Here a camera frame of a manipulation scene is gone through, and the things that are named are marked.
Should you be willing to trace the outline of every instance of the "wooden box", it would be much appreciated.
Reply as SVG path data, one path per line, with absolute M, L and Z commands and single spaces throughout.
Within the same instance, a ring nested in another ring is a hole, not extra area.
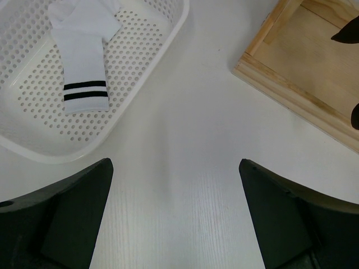
M 233 73 L 359 152 L 359 44 L 330 38 L 359 15 L 347 0 L 280 0 Z

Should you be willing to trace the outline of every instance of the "wooden tray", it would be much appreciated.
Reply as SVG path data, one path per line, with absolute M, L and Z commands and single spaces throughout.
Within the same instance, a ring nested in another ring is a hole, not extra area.
M 233 73 L 359 152 L 359 45 L 330 39 L 359 15 L 344 1 L 280 0 Z

